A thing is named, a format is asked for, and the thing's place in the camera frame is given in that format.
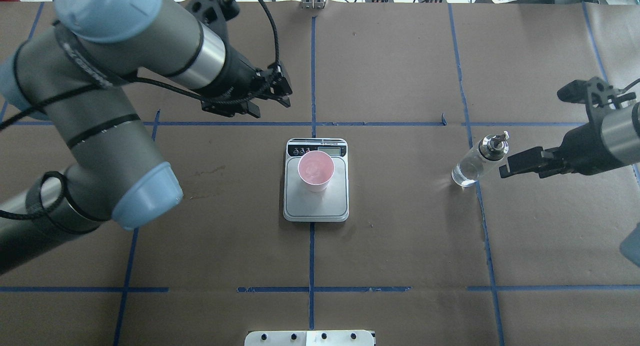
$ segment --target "bottle cap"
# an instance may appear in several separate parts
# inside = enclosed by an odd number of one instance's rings
[[[509,132],[505,131],[502,134],[489,134],[485,136],[480,145],[480,154],[491,161],[500,161],[509,152]]]

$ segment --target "scale platform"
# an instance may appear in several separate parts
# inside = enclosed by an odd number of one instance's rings
[[[319,150],[329,154],[335,171],[324,191],[306,189],[298,174],[305,153]],[[341,223],[349,217],[349,163],[347,142],[342,138],[292,138],[286,143],[283,214],[289,221]]]

